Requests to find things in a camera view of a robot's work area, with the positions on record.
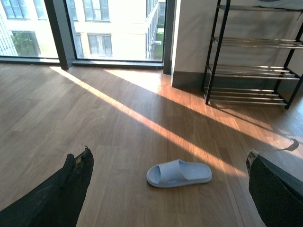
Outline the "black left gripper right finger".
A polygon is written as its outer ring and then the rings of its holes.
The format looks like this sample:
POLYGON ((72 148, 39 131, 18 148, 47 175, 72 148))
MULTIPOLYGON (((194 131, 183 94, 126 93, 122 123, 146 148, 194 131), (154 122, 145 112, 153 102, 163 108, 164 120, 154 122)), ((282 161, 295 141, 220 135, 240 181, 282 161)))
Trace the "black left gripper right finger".
POLYGON ((303 225, 303 183, 252 149, 246 159, 249 192, 267 227, 303 225))

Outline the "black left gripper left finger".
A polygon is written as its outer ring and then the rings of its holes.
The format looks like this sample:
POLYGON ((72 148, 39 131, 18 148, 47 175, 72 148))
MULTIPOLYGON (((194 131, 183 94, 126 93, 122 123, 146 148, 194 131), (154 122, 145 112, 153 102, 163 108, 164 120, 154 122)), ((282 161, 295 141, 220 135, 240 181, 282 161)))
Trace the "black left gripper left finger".
POLYGON ((0 212, 2 227, 74 227, 91 181, 94 158, 86 147, 68 154, 61 169, 0 212))

